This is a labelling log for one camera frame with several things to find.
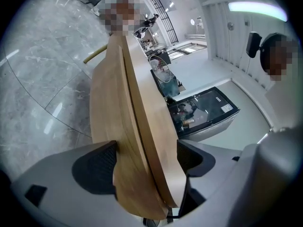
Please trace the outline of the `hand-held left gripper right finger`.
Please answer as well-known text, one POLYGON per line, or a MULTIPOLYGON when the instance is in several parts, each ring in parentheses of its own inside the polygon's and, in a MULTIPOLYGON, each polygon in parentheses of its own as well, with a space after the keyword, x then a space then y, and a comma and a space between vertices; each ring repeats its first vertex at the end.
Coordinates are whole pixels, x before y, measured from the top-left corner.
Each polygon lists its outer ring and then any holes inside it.
POLYGON ((186 186, 175 227, 230 227, 237 198, 229 178, 242 154, 190 140, 177 141, 186 186))

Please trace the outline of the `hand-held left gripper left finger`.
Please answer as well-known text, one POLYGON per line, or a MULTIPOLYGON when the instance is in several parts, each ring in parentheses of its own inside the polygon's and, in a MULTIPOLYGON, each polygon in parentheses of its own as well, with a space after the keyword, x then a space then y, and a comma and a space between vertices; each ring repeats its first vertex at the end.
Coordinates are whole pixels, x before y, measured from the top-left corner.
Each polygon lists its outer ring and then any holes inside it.
POLYGON ((139 227, 117 201, 116 149, 116 141, 106 141, 47 156, 10 188, 44 227, 139 227))

